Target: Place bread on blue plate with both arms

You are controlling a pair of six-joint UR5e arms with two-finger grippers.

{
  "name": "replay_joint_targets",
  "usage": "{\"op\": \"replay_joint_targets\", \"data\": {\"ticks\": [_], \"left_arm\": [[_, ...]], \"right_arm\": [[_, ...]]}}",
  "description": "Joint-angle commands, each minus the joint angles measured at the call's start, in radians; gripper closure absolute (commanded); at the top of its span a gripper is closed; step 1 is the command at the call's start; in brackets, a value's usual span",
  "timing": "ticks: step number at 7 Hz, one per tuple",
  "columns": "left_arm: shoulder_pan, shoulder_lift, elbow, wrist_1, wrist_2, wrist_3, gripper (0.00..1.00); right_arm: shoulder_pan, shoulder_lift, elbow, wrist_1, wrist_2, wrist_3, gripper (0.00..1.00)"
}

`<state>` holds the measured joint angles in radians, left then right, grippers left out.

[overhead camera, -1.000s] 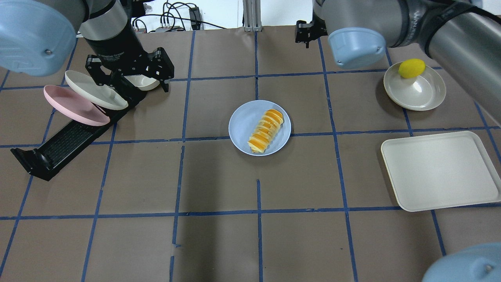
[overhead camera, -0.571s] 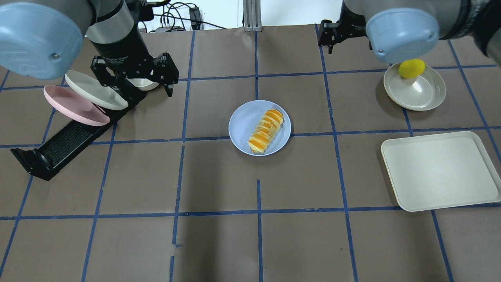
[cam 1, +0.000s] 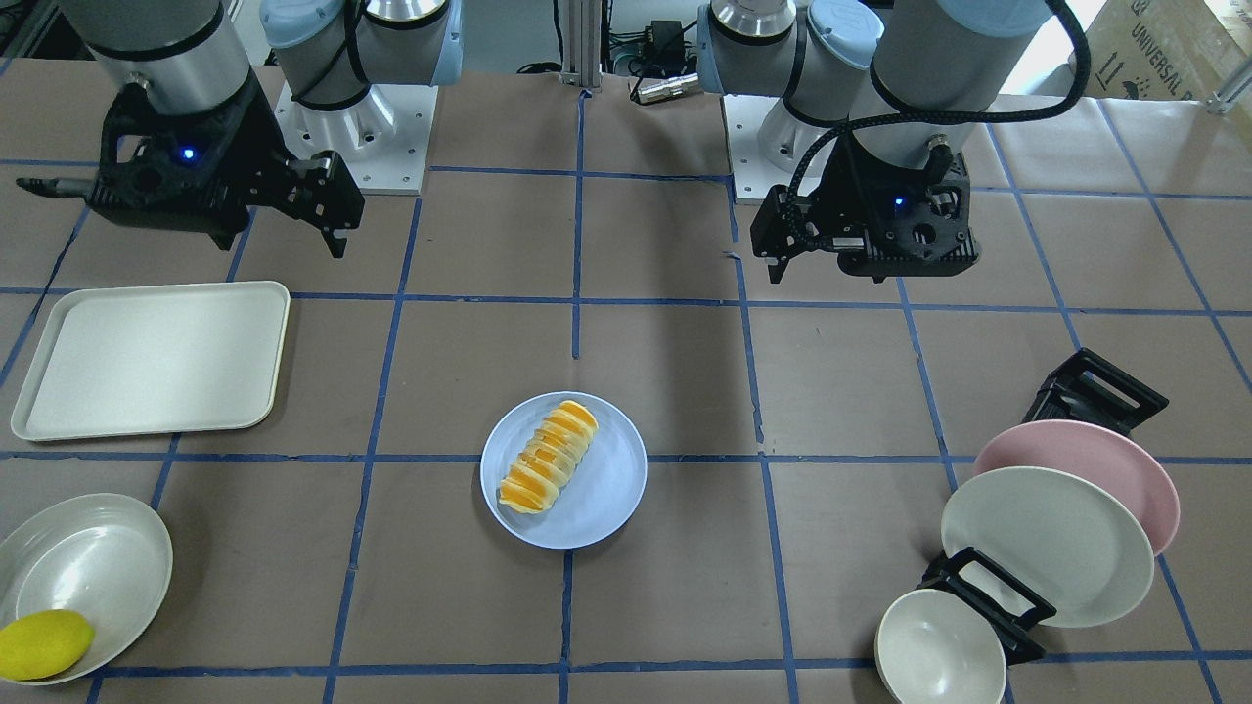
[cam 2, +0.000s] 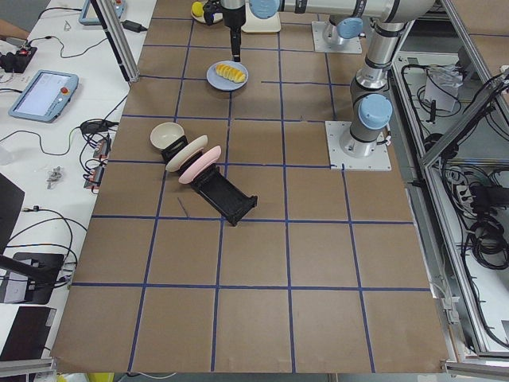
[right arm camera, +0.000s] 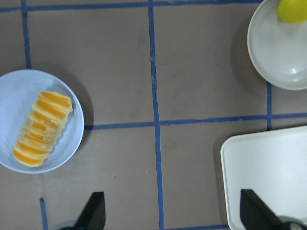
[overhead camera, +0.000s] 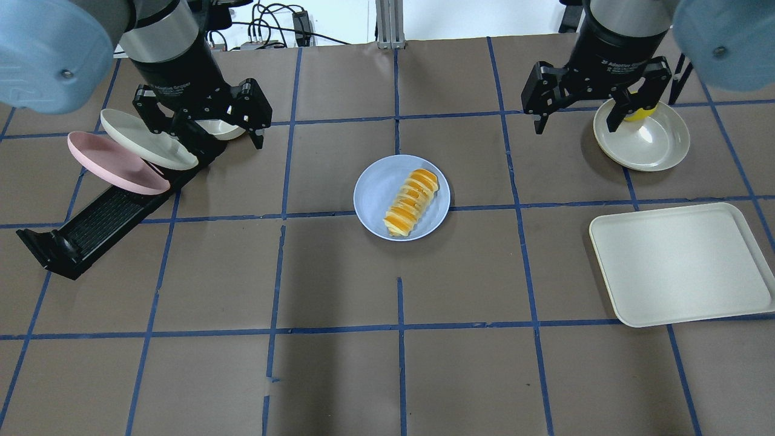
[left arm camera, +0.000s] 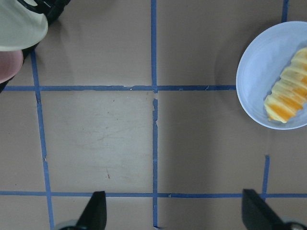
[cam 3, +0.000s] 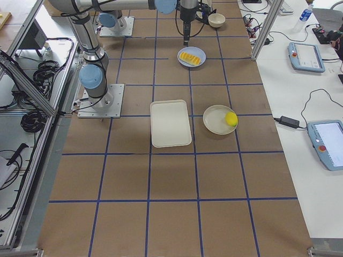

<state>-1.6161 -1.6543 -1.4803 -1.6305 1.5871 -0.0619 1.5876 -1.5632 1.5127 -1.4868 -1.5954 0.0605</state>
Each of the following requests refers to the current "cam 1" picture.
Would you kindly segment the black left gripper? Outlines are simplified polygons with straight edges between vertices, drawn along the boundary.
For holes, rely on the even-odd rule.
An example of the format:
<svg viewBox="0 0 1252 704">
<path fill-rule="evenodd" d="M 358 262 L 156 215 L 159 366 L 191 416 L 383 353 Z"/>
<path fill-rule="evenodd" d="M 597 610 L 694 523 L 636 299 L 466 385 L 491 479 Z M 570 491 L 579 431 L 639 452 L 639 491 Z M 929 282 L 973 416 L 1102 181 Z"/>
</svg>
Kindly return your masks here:
<svg viewBox="0 0 1252 704">
<path fill-rule="evenodd" d="M 926 142 L 916 169 L 886 163 L 845 135 L 818 185 L 818 227 L 808 218 L 809 197 L 772 185 L 750 225 L 752 253 L 766 262 L 770 286 L 813 252 L 836 252 L 846 276 L 876 282 L 962 276 L 982 259 L 970 198 L 964 157 L 944 135 Z"/>
</svg>

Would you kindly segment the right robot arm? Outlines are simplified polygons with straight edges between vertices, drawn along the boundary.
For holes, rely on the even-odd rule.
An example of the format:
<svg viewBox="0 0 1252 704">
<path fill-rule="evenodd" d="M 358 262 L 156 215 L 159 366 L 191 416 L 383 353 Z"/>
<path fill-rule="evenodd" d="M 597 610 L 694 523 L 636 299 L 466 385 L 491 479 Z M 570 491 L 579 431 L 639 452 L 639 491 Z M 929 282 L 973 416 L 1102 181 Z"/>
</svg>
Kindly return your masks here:
<svg viewBox="0 0 1252 704">
<path fill-rule="evenodd" d="M 434 89 L 464 66 L 459 1 L 263 1 L 285 71 L 285 134 L 224 1 L 63 1 L 116 85 L 89 178 L 20 178 L 131 228 L 204 233 L 222 251 L 252 205 L 318 229 L 332 258 L 364 213 L 363 160 L 403 152 L 386 86 Z M 300 143 L 300 152 L 288 147 Z"/>
</svg>

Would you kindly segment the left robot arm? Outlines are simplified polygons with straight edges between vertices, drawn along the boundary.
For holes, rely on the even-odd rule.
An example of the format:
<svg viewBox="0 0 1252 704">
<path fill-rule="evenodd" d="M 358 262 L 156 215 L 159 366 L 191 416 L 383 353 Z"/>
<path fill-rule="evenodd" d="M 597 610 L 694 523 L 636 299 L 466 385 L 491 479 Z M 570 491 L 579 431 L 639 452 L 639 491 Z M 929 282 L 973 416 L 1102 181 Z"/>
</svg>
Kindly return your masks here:
<svg viewBox="0 0 1252 704">
<path fill-rule="evenodd" d="M 993 111 L 1050 19 L 1073 46 L 1070 88 L 1050 106 Z M 820 130 L 750 227 L 772 284 L 811 252 L 876 282 L 962 276 L 982 259 L 967 134 L 1069 111 L 1093 66 L 1064 1 L 895 1 L 888 19 L 860 1 L 711 1 L 696 26 L 705 91 L 777 96 Z"/>
</svg>

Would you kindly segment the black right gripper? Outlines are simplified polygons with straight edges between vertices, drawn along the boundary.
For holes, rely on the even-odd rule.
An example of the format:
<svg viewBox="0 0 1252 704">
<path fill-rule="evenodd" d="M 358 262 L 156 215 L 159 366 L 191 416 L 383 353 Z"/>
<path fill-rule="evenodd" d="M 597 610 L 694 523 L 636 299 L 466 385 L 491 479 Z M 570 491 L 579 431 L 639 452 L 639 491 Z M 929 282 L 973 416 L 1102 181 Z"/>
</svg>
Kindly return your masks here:
<svg viewBox="0 0 1252 704">
<path fill-rule="evenodd" d="M 232 249 L 250 205 L 274 205 L 318 229 L 331 258 L 346 256 L 361 227 L 364 195 L 337 152 L 293 157 L 255 74 L 219 106 L 156 111 L 129 83 L 106 111 L 95 179 L 20 177 L 41 198 L 86 198 L 116 225 L 205 233 Z"/>
</svg>

